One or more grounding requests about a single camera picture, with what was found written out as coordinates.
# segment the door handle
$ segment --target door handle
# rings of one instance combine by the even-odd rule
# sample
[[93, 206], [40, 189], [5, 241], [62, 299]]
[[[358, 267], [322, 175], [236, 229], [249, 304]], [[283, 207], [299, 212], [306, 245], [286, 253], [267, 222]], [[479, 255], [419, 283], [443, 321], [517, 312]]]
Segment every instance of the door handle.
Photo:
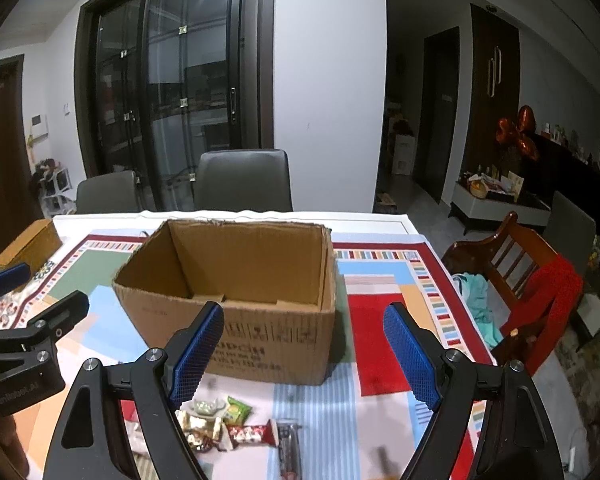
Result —
[[498, 80], [496, 81], [497, 84], [500, 84], [502, 81], [502, 51], [500, 50], [499, 46], [496, 46], [493, 49], [493, 59], [497, 59], [497, 63], [498, 63]]
[[233, 86], [230, 90], [229, 90], [229, 110], [231, 112], [231, 124], [235, 124], [235, 117], [236, 117], [236, 111], [235, 111], [235, 86]]
[[487, 68], [487, 95], [489, 97], [496, 95], [496, 61], [493, 57], [489, 60]]

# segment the dining chair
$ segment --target dining chair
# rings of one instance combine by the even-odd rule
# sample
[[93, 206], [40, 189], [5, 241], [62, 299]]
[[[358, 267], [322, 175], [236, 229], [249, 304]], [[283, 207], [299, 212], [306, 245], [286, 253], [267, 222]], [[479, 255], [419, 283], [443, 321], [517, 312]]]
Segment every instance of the dining chair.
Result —
[[[541, 267], [554, 265], [558, 258], [556, 251], [537, 232], [519, 225], [517, 220], [518, 215], [512, 211], [495, 234], [480, 241], [455, 242], [442, 257], [443, 265], [451, 274], [483, 275], [512, 313], [521, 305], [520, 297], [531, 275]], [[536, 371], [538, 363], [548, 356], [562, 336], [573, 308], [570, 305], [568, 312], [558, 312], [552, 311], [552, 306], [537, 312], [537, 319], [523, 326], [512, 328], [509, 321], [505, 323], [508, 333], [503, 333], [503, 341], [491, 351], [499, 364], [512, 358], [533, 361], [529, 373]], [[540, 346], [536, 344], [538, 340], [541, 340]]]
[[283, 150], [224, 150], [200, 157], [196, 210], [293, 211], [289, 164]]
[[584, 277], [596, 236], [596, 221], [559, 191], [554, 193], [549, 221], [542, 238], [570, 261]]
[[75, 209], [81, 215], [140, 212], [136, 174], [117, 171], [83, 180], [78, 184]]

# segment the green snack package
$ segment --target green snack package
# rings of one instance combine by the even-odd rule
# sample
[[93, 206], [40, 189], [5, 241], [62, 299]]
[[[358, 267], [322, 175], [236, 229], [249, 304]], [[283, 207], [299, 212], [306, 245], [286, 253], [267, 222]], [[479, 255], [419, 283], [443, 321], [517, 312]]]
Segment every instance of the green snack package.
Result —
[[252, 407], [246, 405], [240, 400], [234, 399], [233, 397], [227, 397], [227, 407], [222, 419], [230, 426], [243, 426], [244, 421], [251, 413]]

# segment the sliding glass door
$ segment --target sliding glass door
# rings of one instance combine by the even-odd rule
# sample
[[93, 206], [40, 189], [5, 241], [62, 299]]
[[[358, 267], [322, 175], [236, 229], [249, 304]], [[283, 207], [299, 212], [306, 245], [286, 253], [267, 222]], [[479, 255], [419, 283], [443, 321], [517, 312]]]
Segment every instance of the sliding glass door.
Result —
[[202, 153], [241, 147], [240, 0], [126, 0], [98, 17], [101, 166], [144, 206], [193, 210]]
[[155, 208], [138, 117], [138, 17], [141, 0], [127, 0], [98, 23], [98, 140], [107, 173], [134, 170], [146, 208]]
[[240, 146], [231, 2], [148, 0], [146, 6], [145, 125], [168, 210], [193, 209], [202, 153]]

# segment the blue gripper pad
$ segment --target blue gripper pad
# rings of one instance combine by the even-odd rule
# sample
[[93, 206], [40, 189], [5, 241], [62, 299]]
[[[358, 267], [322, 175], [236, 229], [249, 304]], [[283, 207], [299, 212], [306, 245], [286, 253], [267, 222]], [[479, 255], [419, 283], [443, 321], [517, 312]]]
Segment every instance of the blue gripper pad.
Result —
[[185, 400], [193, 398], [202, 374], [209, 364], [211, 354], [222, 337], [223, 329], [224, 313], [222, 308], [216, 304], [200, 324], [200, 328], [173, 369], [173, 386], [169, 400], [175, 408], [178, 408]]
[[[404, 309], [407, 316], [410, 316], [402, 305], [399, 308]], [[430, 410], [435, 411], [442, 400], [436, 382], [436, 369], [412, 332], [421, 329], [413, 319], [411, 322], [414, 326], [410, 329], [397, 307], [389, 305], [384, 310], [382, 318], [384, 336], [394, 351], [395, 358], [398, 359], [398, 364], [411, 386], [413, 395], [420, 402], [424, 402]]]
[[27, 264], [17, 264], [0, 271], [0, 297], [7, 292], [11, 292], [14, 288], [24, 285], [29, 281], [31, 272]]

